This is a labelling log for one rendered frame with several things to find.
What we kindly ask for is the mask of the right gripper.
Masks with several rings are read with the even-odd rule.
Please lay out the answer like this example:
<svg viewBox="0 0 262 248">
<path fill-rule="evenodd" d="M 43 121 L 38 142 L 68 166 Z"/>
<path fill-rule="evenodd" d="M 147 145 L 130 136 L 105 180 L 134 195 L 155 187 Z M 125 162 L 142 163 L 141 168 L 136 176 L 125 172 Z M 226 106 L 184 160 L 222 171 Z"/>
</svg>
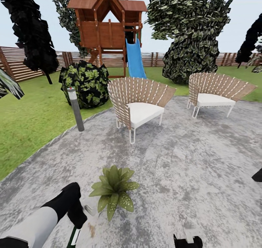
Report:
<svg viewBox="0 0 262 248">
<path fill-rule="evenodd" d="M 186 239 L 177 239 L 174 235 L 175 248 L 202 248 L 203 243 L 199 236 L 194 236 L 194 243 L 188 243 Z"/>
</svg>

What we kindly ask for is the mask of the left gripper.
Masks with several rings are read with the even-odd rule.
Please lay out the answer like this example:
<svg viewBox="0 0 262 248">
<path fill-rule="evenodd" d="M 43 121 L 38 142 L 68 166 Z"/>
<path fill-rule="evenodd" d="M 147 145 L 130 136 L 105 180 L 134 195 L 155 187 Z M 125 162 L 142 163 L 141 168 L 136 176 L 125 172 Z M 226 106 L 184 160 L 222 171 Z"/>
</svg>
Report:
<svg viewBox="0 0 262 248">
<path fill-rule="evenodd" d="M 81 204 L 79 205 L 78 209 L 73 212 L 67 212 L 69 220 L 79 229 L 86 221 L 87 216 L 84 214 Z"/>
</svg>

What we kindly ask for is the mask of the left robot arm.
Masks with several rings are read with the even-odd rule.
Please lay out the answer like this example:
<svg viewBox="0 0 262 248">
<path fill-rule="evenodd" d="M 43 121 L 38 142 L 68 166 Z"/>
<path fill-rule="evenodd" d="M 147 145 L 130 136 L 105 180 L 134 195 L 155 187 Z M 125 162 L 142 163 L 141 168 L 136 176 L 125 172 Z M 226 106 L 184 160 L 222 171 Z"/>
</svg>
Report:
<svg viewBox="0 0 262 248">
<path fill-rule="evenodd" d="M 86 221 L 87 211 L 96 214 L 95 207 L 89 202 L 80 203 L 81 188 L 77 183 L 67 185 L 63 190 L 47 199 L 25 221 L 0 237 L 0 248 L 42 248 L 59 220 L 66 214 L 69 220 L 79 229 Z"/>
</svg>

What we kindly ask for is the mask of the insectifuge atomizer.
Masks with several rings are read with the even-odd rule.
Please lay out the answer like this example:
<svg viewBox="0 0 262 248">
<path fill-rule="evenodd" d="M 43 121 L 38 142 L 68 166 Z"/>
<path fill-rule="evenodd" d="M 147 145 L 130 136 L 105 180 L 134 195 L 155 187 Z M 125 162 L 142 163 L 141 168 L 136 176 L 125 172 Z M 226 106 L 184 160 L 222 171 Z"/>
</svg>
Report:
<svg viewBox="0 0 262 248">
<path fill-rule="evenodd" d="M 69 242 L 66 248 L 75 248 L 78 238 L 80 236 L 81 230 L 82 228 L 77 229 L 76 226 L 74 226 L 71 237 L 69 239 Z"/>
</svg>

